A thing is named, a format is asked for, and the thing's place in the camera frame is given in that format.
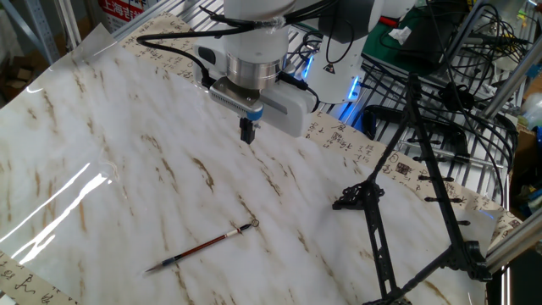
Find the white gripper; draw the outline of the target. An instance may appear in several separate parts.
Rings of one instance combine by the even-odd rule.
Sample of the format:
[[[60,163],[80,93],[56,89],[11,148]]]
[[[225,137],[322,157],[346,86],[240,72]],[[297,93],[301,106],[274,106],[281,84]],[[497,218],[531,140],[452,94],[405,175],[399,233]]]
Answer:
[[[253,142],[261,121],[293,137],[305,132],[318,99],[285,71],[285,59],[248,63],[226,52],[221,40],[198,40],[193,51],[214,80],[210,98],[240,116],[243,142]]]

